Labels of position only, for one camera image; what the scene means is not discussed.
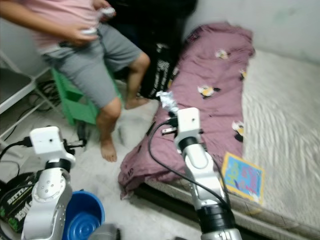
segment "colorful book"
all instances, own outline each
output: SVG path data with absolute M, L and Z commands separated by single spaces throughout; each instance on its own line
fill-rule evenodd
M 222 165 L 222 175 L 231 193 L 262 203 L 265 172 L 261 167 L 227 152 Z

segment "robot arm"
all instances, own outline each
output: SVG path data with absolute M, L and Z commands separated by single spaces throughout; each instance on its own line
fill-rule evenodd
M 177 109 L 172 94 L 158 93 L 162 106 L 177 117 L 177 124 L 165 129 L 162 134 L 174 133 L 174 144 L 185 162 L 185 173 L 188 178 L 207 187 L 224 201 L 202 187 L 191 183 L 191 195 L 194 208 L 200 220 L 201 240 L 241 240 L 235 228 L 235 218 L 229 207 L 226 207 L 226 195 L 219 181 L 219 173 L 214 170 L 214 161 L 200 144 L 200 112 L 197 108 Z
M 32 205 L 24 220 L 21 239 L 61 240 L 66 208 L 72 197 L 69 172 L 76 159 L 66 151 L 66 142 L 55 126 L 31 131 L 30 139 L 45 170 L 33 187 Z

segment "purple blanket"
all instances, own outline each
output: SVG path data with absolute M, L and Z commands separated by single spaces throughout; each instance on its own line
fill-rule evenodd
M 225 22 L 200 26 L 186 40 L 177 65 L 179 73 L 169 89 L 180 109 L 200 110 L 203 142 L 220 165 L 226 152 L 242 155 L 242 143 L 236 139 L 232 123 L 243 121 L 242 79 L 253 54 L 250 31 Z M 168 113 L 160 107 L 155 124 L 167 117 Z M 122 197 L 145 180 L 170 182 L 177 178 L 151 159 L 148 140 L 146 136 L 121 164 L 118 182 L 124 187 Z M 162 136 L 159 130 L 152 140 L 152 152 L 183 173 L 185 164 L 173 140 L 173 135 Z

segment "blue bucket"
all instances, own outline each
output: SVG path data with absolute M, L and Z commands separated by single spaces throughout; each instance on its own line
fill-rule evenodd
M 90 192 L 75 191 L 66 208 L 62 240 L 87 240 L 105 221 L 100 200 Z

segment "person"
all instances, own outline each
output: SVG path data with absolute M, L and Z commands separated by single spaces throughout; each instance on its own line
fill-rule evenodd
M 114 72 L 129 67 L 124 106 L 129 110 L 148 102 L 137 97 L 137 93 L 150 59 L 116 29 L 99 23 L 99 10 L 109 6 L 105 0 L 0 0 L 0 16 L 33 30 L 44 60 L 99 107 L 96 125 L 101 154 L 109 162 L 115 162 L 117 154 L 111 133 L 122 103 L 106 65 Z M 97 34 L 82 33 L 92 27 Z

